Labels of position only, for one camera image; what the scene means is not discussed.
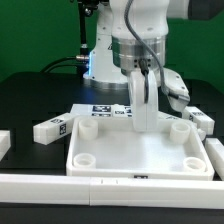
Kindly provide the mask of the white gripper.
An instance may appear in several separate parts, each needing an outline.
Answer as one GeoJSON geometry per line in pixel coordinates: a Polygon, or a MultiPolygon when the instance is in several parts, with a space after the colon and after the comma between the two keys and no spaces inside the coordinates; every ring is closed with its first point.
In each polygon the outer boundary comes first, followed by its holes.
{"type": "Polygon", "coordinates": [[[139,70],[128,77],[133,127],[138,132],[154,131],[158,121],[158,89],[154,72],[145,78],[139,70]]]}

